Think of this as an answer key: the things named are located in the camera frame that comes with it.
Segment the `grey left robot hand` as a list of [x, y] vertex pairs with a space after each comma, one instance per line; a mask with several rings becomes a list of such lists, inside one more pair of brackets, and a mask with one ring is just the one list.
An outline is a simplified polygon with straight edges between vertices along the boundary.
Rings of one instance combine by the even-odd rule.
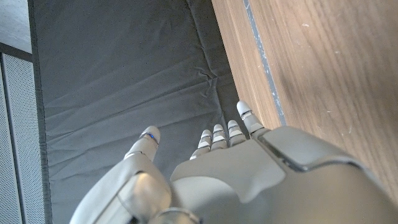
[[204, 130], [196, 151], [166, 179], [160, 143], [146, 128], [85, 195], [72, 223], [396, 223], [397, 206], [364, 164], [290, 126], [267, 129], [243, 101]]

